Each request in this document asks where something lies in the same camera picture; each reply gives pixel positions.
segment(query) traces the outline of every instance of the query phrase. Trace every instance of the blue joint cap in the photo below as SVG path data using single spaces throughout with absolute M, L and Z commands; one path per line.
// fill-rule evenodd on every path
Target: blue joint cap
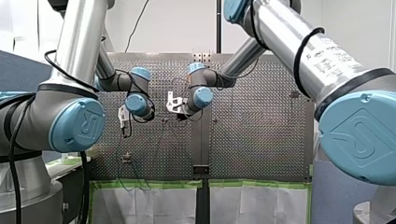
M 396 92 L 359 91 L 329 105 L 319 121 L 329 159 L 359 180 L 396 185 Z
M 197 70 L 205 68 L 203 63 L 191 63 L 189 65 L 189 74 L 196 72 Z
M 146 69 L 144 67 L 135 67 L 135 68 L 131 69 L 130 73 L 140 76 L 147 81 L 150 81 L 150 78 L 149 78 L 150 72 L 148 69 Z
M 224 18 L 230 23 L 238 23 L 244 15 L 248 0 L 225 0 Z
M 138 117 L 143 117 L 145 116 L 148 104 L 143 96 L 139 94 L 131 94 L 126 98 L 125 106 L 132 114 Z
M 194 104 L 203 109 L 213 101 L 213 92 L 208 87 L 198 88 L 193 96 Z
M 67 105 L 52 122 L 49 145 L 57 152 L 80 152 L 97 142 L 105 127 L 105 111 L 91 98 Z

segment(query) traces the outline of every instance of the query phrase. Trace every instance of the white cloth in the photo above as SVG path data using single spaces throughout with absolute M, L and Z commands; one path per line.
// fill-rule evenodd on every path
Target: white cloth
M 211 187 L 213 224 L 308 223 L 308 189 L 270 187 Z
M 195 224 L 196 189 L 97 189 L 92 224 Z

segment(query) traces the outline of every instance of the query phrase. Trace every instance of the white wall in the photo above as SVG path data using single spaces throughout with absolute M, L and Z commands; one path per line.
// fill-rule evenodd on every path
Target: white wall
M 303 16 L 314 24 L 321 24 L 321 1 L 303 0 Z M 125 50 L 145 2 L 116 0 L 107 12 L 106 28 L 114 51 Z M 41 62 L 45 51 L 56 49 L 63 20 L 47 0 L 0 0 L 0 6 L 0 49 Z M 223 52 L 233 53 L 248 36 L 224 19 L 222 25 Z M 160 53 L 210 50 L 216 50 L 215 0 L 150 0 L 129 48 L 130 52 Z
M 146 0 L 117 0 L 106 16 L 115 51 L 127 38 Z M 216 1 L 150 0 L 132 38 L 131 52 L 199 52 L 216 49 Z
M 323 0 L 326 34 L 366 66 L 392 66 L 394 0 Z

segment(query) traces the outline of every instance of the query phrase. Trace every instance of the printed label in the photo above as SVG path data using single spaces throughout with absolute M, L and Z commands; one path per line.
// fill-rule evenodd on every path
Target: printed label
M 329 38 L 322 40 L 325 47 L 314 49 L 303 56 L 309 61 L 311 68 L 319 74 L 327 78 L 337 78 L 344 74 L 353 76 L 353 73 L 344 73 L 345 70 L 363 67 Z

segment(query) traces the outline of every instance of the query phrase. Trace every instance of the perforated metal panel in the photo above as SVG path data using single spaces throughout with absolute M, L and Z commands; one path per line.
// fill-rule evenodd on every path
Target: perforated metal panel
M 219 68 L 230 57 L 212 55 L 209 64 Z M 201 162 L 209 163 L 211 178 L 307 180 L 313 104 L 303 96 L 290 97 L 297 88 L 275 57 L 262 56 L 254 72 L 239 79 L 233 89 L 214 90 L 212 108 L 192 125 L 175 121 L 176 115 L 165 108 L 168 91 L 180 96 L 184 90 L 183 82 L 174 86 L 171 81 L 186 78 L 192 55 L 116 53 L 110 59 L 119 69 L 144 66 L 151 71 L 149 94 L 156 105 L 156 119 L 147 124 L 132 122 L 132 137 L 122 139 L 118 147 L 117 115 L 125 93 L 100 93 L 107 120 L 92 165 L 93 178 L 190 179 L 192 166 Z M 120 156 L 127 152 L 134 162 L 120 164 Z
M 218 69 L 229 58 L 213 55 L 212 66 Z M 306 124 L 313 120 L 306 107 L 313 105 L 302 95 L 291 98 L 296 90 L 284 66 L 273 56 L 262 56 L 249 77 L 238 79 L 232 89 L 215 91 L 211 178 L 306 180 L 312 158 L 306 137 L 312 127 Z
M 192 55 L 115 53 L 110 59 L 117 69 L 129 71 L 134 66 L 143 66 L 151 72 L 149 95 L 156 107 L 156 119 L 145 124 L 132 121 L 132 136 L 120 141 L 118 109 L 124 104 L 126 94 L 100 93 L 99 100 L 106 110 L 106 127 L 97 144 L 92 178 L 190 179 L 191 125 L 175 121 L 176 115 L 168 113 L 165 104 L 168 91 L 181 94 L 183 84 L 174 87 L 171 80 L 186 78 Z M 133 162 L 121 163 L 121 155 L 128 152 Z

